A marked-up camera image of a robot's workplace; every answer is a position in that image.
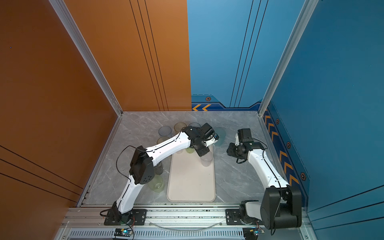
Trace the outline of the clear plastic cup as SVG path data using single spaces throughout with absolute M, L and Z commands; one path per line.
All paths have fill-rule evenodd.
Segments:
M 209 150 L 204 156 L 201 157 L 201 163 L 204 167 L 209 167 L 213 162 L 214 154 L 213 151 Z

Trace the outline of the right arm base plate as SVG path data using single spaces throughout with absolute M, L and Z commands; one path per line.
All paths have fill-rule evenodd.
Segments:
M 235 225 L 252 225 L 258 226 L 263 222 L 256 218 L 246 217 L 241 213 L 239 209 L 226 209 L 225 210 L 225 219 L 228 226 Z

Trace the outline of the green circuit board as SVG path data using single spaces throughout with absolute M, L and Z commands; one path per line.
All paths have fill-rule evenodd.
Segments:
M 265 231 L 262 228 L 243 228 L 243 236 L 245 240 L 257 240 Z
M 134 236 L 134 231 L 130 228 L 116 228 L 113 238 L 115 240 L 133 240 Z

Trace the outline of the left green circuit board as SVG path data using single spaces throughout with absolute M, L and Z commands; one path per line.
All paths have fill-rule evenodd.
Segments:
M 133 240 L 134 236 L 134 231 L 130 228 L 116 228 L 113 238 L 115 240 Z

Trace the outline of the light green dotted cup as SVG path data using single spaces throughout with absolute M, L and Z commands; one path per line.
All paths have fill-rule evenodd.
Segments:
M 165 187 L 164 180 L 160 175 L 155 175 L 154 178 L 148 182 L 148 186 L 152 191 L 160 193 Z

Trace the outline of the amber tall tumbler back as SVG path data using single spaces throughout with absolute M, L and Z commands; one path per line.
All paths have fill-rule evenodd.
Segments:
M 174 130 L 176 133 L 181 132 L 184 128 L 187 127 L 187 124 L 184 122 L 179 122 L 174 125 Z

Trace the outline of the teal textured tumbler right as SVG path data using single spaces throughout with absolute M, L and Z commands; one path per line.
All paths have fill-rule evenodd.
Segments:
M 219 147 L 225 142 L 226 134 L 227 134 L 226 129 L 221 127 L 215 128 L 215 133 L 219 137 L 218 141 L 215 143 L 215 146 Z

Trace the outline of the aluminium corner post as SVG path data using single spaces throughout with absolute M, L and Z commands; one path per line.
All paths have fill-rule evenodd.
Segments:
M 114 109 L 118 117 L 123 115 L 123 109 L 119 104 L 112 88 L 110 87 L 104 73 L 102 72 L 99 64 L 97 63 L 91 49 L 89 48 L 85 38 L 83 37 L 79 27 L 77 26 L 74 18 L 72 17 L 66 3 L 62 0 L 50 0 L 49 1 L 67 33 L 72 39 L 73 43 L 77 47 L 83 60 L 87 64 L 89 70 L 93 74 L 104 95 L 109 101 L 110 105 Z
M 297 48 L 298 43 L 313 15 L 313 12 L 318 4 L 319 0 L 306 0 L 299 13 L 299 16 L 292 29 L 290 37 L 281 55 L 281 58 L 277 64 L 275 72 L 271 78 L 271 81 L 267 87 L 263 100 L 258 110 L 259 117 L 262 117 L 267 110 L 269 103 L 286 71 L 286 68 Z

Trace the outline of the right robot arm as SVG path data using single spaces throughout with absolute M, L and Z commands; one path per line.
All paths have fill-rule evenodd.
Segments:
M 267 147 L 257 142 L 250 129 L 240 129 L 236 142 L 230 143 L 227 154 L 237 159 L 237 164 L 250 163 L 265 189 L 261 202 L 243 201 L 240 218 L 244 224 L 260 220 L 266 229 L 299 228 L 302 225 L 302 194 L 291 186 L 275 169 L 266 154 Z

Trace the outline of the light blue clear tumbler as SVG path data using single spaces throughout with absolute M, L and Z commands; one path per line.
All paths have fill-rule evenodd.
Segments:
M 190 124 L 189 124 L 189 127 L 196 127 L 196 128 L 200 128 L 200 127 L 201 127 L 201 125 L 200 125 L 199 123 L 197 123 L 197 122 L 193 122 L 193 123 L 190 123 Z

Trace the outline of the left aluminium corner post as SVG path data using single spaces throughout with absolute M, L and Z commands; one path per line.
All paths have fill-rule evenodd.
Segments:
M 74 18 L 72 17 L 66 3 L 62 0 L 50 0 L 49 1 L 67 33 L 72 39 L 73 43 L 77 47 L 83 60 L 87 64 L 89 70 L 93 74 L 104 95 L 109 101 L 110 105 L 114 109 L 118 117 L 123 115 L 123 109 L 119 104 L 112 88 L 110 87 L 104 73 L 102 72 L 99 64 L 97 63 L 91 49 L 89 48 L 85 38 L 83 37 L 79 27 L 77 26 Z

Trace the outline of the aluminium front rail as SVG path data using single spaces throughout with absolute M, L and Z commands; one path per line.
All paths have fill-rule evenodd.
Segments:
M 158 204 L 136 205 L 134 209 L 146 209 L 147 218 L 143 226 L 105 226 L 102 211 L 109 206 L 70 208 L 64 217 L 56 240 L 115 240 L 116 228 L 130 228 L 134 240 L 244 240 L 243 228 L 262 228 L 265 233 L 258 240 L 315 240 L 316 234 L 302 212 L 299 228 L 272 231 L 263 224 L 228 226 L 226 209 L 238 209 L 231 204 Z

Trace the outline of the grey-blue frosted tumbler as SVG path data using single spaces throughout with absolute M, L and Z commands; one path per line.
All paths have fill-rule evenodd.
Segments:
M 158 133 L 161 137 L 169 137 L 171 138 L 173 136 L 172 134 L 173 130 L 169 126 L 162 126 L 159 128 Z

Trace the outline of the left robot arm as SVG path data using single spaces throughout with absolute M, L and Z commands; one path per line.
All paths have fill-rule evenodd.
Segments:
M 113 203 L 111 211 L 116 221 L 132 211 L 134 202 L 141 189 L 155 177 L 155 166 L 172 154 L 193 148 L 198 156 L 205 156 L 209 146 L 220 139 L 219 135 L 207 123 L 201 127 L 185 127 L 174 137 L 152 147 L 135 147 L 130 163 L 127 183 L 120 197 Z

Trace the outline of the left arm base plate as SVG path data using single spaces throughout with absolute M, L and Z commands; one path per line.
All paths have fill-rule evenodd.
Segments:
M 105 226 L 143 226 L 147 218 L 146 209 L 133 209 L 128 213 L 116 217 L 112 209 L 102 211 L 101 215 L 104 217 Z

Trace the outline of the white rectangular tray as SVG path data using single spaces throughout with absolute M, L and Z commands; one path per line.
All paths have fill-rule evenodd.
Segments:
M 196 152 L 173 154 L 167 199 L 170 202 L 211 203 L 216 198 L 214 159 L 204 167 Z

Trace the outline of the right green circuit board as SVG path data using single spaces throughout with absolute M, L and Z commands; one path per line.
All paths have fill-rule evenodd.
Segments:
M 265 231 L 262 228 L 243 228 L 243 236 L 245 240 L 257 240 Z

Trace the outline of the small green faceted glass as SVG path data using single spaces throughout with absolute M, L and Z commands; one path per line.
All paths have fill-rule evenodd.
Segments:
M 189 154 L 192 154 L 194 151 L 195 151 L 194 148 L 191 148 L 191 147 L 186 148 L 186 152 L 189 153 Z

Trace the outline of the dark smoky tumbler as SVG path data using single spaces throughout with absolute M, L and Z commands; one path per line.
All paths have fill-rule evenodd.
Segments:
M 164 172 L 163 163 L 160 162 L 154 167 L 154 171 L 156 175 L 161 175 Z

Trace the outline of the right aluminium corner post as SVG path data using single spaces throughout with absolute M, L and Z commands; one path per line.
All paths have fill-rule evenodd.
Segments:
M 281 55 L 281 58 L 277 64 L 275 72 L 271 78 L 271 81 L 267 87 L 263 100 L 258 110 L 259 117 L 262 117 L 267 110 L 269 103 L 286 71 L 286 68 L 297 48 L 298 43 L 313 15 L 313 12 L 318 4 L 319 0 L 306 0 L 299 13 L 299 16 L 292 29 L 290 37 Z

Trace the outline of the yellow tumbler near tray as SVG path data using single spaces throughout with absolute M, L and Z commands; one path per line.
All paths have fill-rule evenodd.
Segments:
M 157 140 L 157 145 L 160 144 L 160 143 L 163 143 L 163 142 L 165 142 L 165 141 L 167 141 L 167 140 L 169 140 L 169 139 L 170 139 L 170 137 L 168 137 L 168 136 L 160 137 L 160 138 Z

